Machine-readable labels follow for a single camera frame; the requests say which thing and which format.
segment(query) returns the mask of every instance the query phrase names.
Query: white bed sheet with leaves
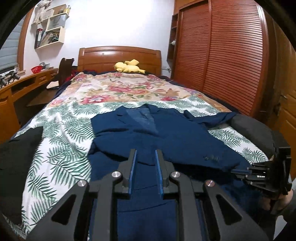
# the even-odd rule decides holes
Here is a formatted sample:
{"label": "white bed sheet with leaves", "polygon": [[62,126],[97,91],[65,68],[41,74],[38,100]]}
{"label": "white bed sheet with leaves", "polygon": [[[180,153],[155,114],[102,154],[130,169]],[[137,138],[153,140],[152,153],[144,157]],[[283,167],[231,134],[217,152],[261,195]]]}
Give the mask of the white bed sheet with leaves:
{"label": "white bed sheet with leaves", "polygon": [[[34,228],[46,212],[78,181],[90,180],[87,159],[94,133],[90,119],[114,111],[120,106],[135,108],[148,103],[160,108],[188,110],[195,117],[215,115],[218,110],[202,99],[190,96],[182,100],[156,102],[105,102],[80,105],[76,101],[46,107],[20,135],[29,128],[43,126],[40,143],[30,167],[22,200],[22,225],[8,223],[21,237]],[[243,155],[250,163],[267,161],[266,155],[233,128],[223,124],[209,133]]]}

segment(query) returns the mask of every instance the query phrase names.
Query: wooden window frame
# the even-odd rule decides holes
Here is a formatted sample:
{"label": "wooden window frame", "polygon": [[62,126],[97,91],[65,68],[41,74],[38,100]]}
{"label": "wooden window frame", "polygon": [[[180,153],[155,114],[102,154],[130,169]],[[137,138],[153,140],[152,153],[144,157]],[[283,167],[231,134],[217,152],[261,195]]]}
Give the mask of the wooden window frame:
{"label": "wooden window frame", "polygon": [[17,63],[19,65],[20,71],[24,70],[24,49],[25,49],[25,40],[28,31],[29,22],[32,16],[34,8],[32,8],[26,15],[24,23],[22,25],[22,30],[20,32],[20,38],[17,48]]}

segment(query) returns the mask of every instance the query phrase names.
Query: yellow plush toy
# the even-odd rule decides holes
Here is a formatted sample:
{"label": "yellow plush toy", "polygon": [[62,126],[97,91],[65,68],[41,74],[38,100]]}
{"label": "yellow plush toy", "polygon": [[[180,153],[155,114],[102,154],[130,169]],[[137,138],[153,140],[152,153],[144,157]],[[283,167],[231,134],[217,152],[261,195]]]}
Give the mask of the yellow plush toy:
{"label": "yellow plush toy", "polygon": [[124,72],[124,73],[128,73],[128,72],[134,72],[134,73],[143,73],[145,74],[145,70],[140,69],[137,64],[139,63],[139,61],[133,59],[132,61],[125,61],[123,62],[118,62],[114,65],[114,69],[117,72]]}

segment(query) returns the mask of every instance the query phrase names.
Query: red-brown sliding door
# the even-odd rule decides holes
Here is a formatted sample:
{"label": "red-brown sliding door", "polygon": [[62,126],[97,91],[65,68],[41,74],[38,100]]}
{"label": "red-brown sliding door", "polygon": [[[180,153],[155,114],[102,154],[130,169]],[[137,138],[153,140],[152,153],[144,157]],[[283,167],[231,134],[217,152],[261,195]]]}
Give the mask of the red-brown sliding door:
{"label": "red-brown sliding door", "polygon": [[261,7],[253,0],[201,1],[182,9],[179,22],[173,79],[253,116],[268,62]]}

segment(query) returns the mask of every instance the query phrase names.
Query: metal screw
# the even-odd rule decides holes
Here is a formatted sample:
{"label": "metal screw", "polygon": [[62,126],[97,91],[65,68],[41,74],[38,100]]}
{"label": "metal screw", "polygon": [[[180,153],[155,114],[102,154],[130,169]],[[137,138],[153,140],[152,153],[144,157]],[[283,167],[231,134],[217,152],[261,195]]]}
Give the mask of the metal screw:
{"label": "metal screw", "polygon": [[120,177],[121,173],[119,171],[112,172],[112,177]]}
{"label": "metal screw", "polygon": [[215,182],[213,180],[206,180],[205,181],[205,184],[208,186],[208,187],[213,187],[215,186]]}
{"label": "metal screw", "polygon": [[80,187],[84,187],[85,185],[86,185],[86,181],[85,180],[80,180],[80,181],[78,181],[78,186],[80,186]]}
{"label": "metal screw", "polygon": [[171,175],[174,178],[180,177],[180,173],[179,172],[172,172]]}

